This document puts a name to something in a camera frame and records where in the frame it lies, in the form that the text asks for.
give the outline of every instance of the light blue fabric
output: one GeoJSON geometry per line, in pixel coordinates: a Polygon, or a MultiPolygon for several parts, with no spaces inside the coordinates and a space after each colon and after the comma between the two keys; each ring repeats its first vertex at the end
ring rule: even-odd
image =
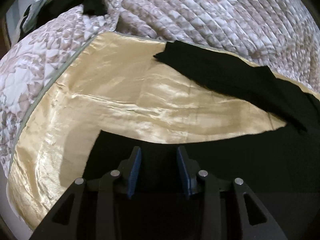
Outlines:
{"type": "Polygon", "coordinates": [[[47,0],[33,0],[27,19],[22,25],[24,33],[29,32],[36,25],[38,13],[47,0]]]}

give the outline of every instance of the black fabric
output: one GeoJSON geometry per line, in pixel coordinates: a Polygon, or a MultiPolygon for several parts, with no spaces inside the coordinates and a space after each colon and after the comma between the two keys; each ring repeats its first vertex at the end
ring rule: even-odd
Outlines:
{"type": "MultiPolygon", "coordinates": [[[[313,235],[320,208],[320,103],[296,85],[276,79],[268,67],[253,68],[237,57],[182,42],[168,42],[155,57],[200,85],[247,100],[277,114],[287,125],[275,131],[236,138],[184,144],[189,157],[221,179],[241,177],[260,198],[288,239],[313,235]]],[[[84,171],[101,177],[142,149],[137,190],[179,191],[175,149],[101,132],[84,171]]]]}
{"type": "MultiPolygon", "coordinates": [[[[42,25],[46,24],[48,21],[57,18],[63,12],[70,10],[71,8],[83,4],[83,14],[92,16],[101,16],[107,14],[106,5],[102,2],[102,0],[52,0],[49,3],[45,4],[39,11],[37,16],[37,22],[34,29],[30,30],[29,32],[23,32],[23,24],[26,20],[20,24],[20,38],[19,41],[26,37],[29,33],[33,32],[35,29],[41,27],[42,25]]],[[[25,11],[24,15],[28,16],[30,6],[25,11]]]]}

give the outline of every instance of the quilted bedspread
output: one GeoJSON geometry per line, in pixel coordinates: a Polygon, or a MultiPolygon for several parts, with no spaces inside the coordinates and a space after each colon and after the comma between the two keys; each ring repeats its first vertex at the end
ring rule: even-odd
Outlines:
{"type": "MultiPolygon", "coordinates": [[[[120,33],[227,50],[320,92],[320,31],[300,0],[111,2],[119,4],[120,33]]],[[[0,161],[6,175],[17,129],[40,90],[92,35],[112,30],[105,18],[72,10],[35,30],[0,61],[0,161]]]]}

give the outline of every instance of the yellow satin lining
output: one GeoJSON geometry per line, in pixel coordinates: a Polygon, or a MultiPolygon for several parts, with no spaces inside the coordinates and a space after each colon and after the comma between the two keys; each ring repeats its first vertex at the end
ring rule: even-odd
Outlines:
{"type": "Polygon", "coordinates": [[[153,55],[164,46],[103,33],[44,95],[20,135],[9,174],[9,196],[31,228],[82,176],[100,130],[178,144],[285,125],[246,101],[202,88],[157,62],[153,55]]]}

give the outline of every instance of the triangular cutout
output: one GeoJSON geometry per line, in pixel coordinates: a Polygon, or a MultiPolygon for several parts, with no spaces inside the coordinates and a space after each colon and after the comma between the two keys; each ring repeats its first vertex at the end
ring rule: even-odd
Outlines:
{"type": "Polygon", "coordinates": [[[59,210],[54,214],[52,221],[54,223],[68,225],[75,194],[71,194],[66,201],[60,206],[59,210]]]}
{"type": "Polygon", "coordinates": [[[267,222],[266,216],[262,213],[249,194],[244,194],[244,202],[247,208],[250,225],[254,226],[267,222]]]}

